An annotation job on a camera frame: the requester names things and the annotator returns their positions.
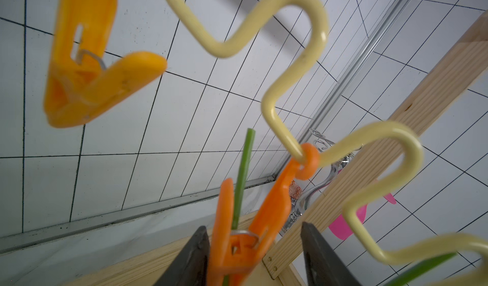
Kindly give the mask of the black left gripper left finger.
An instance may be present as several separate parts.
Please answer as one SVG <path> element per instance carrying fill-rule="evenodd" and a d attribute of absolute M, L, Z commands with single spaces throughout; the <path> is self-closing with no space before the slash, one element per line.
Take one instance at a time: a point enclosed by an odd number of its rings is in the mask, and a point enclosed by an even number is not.
<path fill-rule="evenodd" d="M 206 285 L 209 255 L 210 240 L 207 229 L 200 226 L 154 286 Z"/>

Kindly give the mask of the white tulip flower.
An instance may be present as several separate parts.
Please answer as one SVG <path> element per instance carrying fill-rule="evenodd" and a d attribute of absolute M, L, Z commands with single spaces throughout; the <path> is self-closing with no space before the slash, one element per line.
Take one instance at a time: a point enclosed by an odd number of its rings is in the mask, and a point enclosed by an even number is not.
<path fill-rule="evenodd" d="M 435 267 L 445 263 L 446 261 L 454 258 L 457 255 L 456 252 L 450 254 L 444 254 L 437 256 L 435 258 L 425 259 L 424 261 L 416 264 L 406 272 L 395 277 L 391 281 L 385 284 L 385 286 L 403 286 L 407 285 L 409 282 L 417 279 L 418 277 L 424 275 L 425 273 L 431 271 Z"/>

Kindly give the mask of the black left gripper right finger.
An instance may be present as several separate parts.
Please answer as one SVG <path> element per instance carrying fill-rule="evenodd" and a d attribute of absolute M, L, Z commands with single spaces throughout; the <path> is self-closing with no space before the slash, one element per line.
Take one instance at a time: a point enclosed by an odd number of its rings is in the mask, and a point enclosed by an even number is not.
<path fill-rule="evenodd" d="M 308 285 L 360 285 L 313 224 L 302 223 L 301 241 Z"/>

